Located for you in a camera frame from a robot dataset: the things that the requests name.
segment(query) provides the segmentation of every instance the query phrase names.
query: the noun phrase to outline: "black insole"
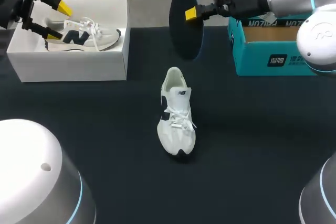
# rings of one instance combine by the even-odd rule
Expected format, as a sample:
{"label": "black insole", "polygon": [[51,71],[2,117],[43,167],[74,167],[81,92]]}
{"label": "black insole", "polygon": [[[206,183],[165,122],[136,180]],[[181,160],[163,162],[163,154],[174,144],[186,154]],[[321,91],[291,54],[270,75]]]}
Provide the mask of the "black insole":
{"label": "black insole", "polygon": [[173,45],[180,57],[195,59],[203,42],[203,20],[185,21],[185,11],[197,5],[197,0],[172,0],[169,28]]}

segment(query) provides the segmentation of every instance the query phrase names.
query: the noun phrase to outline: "sneaker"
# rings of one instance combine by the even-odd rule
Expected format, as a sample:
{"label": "sneaker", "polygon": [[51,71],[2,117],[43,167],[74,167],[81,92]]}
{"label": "sneaker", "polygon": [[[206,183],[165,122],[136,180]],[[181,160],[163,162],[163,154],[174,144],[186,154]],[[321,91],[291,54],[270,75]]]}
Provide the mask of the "sneaker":
{"label": "sneaker", "polygon": [[46,39],[48,51],[103,51],[113,46],[121,35],[118,29],[106,29],[99,26],[90,18],[73,20],[52,21],[46,19],[46,25],[63,34],[61,40]]}
{"label": "sneaker", "polygon": [[191,88],[180,69],[169,69],[161,89],[162,116],[157,133],[164,149],[173,156],[186,156],[195,146],[190,95]]}

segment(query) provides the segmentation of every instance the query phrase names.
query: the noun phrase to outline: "shoelace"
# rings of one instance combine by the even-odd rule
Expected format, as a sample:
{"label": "shoelace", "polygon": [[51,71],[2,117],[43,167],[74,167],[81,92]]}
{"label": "shoelace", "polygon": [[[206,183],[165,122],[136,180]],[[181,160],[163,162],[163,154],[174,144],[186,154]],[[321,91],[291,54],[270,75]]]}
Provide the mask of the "shoelace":
{"label": "shoelace", "polygon": [[195,128],[196,125],[189,119],[190,110],[188,113],[182,113],[180,111],[172,109],[170,106],[167,109],[171,113],[171,126],[176,128],[181,128],[182,130],[186,131],[188,129],[192,130],[193,126]]}
{"label": "shoelace", "polygon": [[101,37],[99,24],[95,23],[91,18],[84,17],[84,19],[86,19],[86,21],[81,21],[80,23],[72,20],[65,20],[64,27],[66,27],[69,23],[72,23],[80,26],[79,30],[88,31],[92,35],[93,43],[95,45],[96,50],[99,51],[96,39],[96,36]]}

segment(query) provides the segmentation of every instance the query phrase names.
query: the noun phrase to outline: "white shoe box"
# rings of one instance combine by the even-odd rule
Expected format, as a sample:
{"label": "white shoe box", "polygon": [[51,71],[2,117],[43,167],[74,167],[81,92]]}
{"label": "white shoe box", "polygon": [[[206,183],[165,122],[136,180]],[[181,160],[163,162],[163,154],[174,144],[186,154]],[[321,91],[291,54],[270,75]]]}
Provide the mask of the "white shoe box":
{"label": "white shoe box", "polygon": [[[18,24],[7,54],[21,82],[126,80],[130,27],[127,0],[65,0],[76,17],[93,19],[101,27],[121,31],[119,41],[107,51],[49,52],[38,34]],[[67,16],[37,1],[33,22],[45,25],[45,18],[64,20]]]}

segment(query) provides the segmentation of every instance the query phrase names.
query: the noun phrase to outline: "shoe box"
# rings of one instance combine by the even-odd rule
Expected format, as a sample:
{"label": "shoe box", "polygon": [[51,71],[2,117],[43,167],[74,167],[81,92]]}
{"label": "shoe box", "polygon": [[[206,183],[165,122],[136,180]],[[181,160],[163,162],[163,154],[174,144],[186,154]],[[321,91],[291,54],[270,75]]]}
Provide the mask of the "shoe box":
{"label": "shoe box", "polygon": [[239,76],[315,76],[300,55],[296,37],[309,15],[277,19],[229,18],[228,35]]}
{"label": "shoe box", "polygon": [[[101,27],[121,31],[120,39],[107,51],[48,51],[38,34],[16,27],[8,58],[21,82],[126,80],[130,43],[127,0],[64,0],[74,15],[88,17]],[[64,20],[67,16],[37,1],[33,22],[45,25],[45,18]]]}

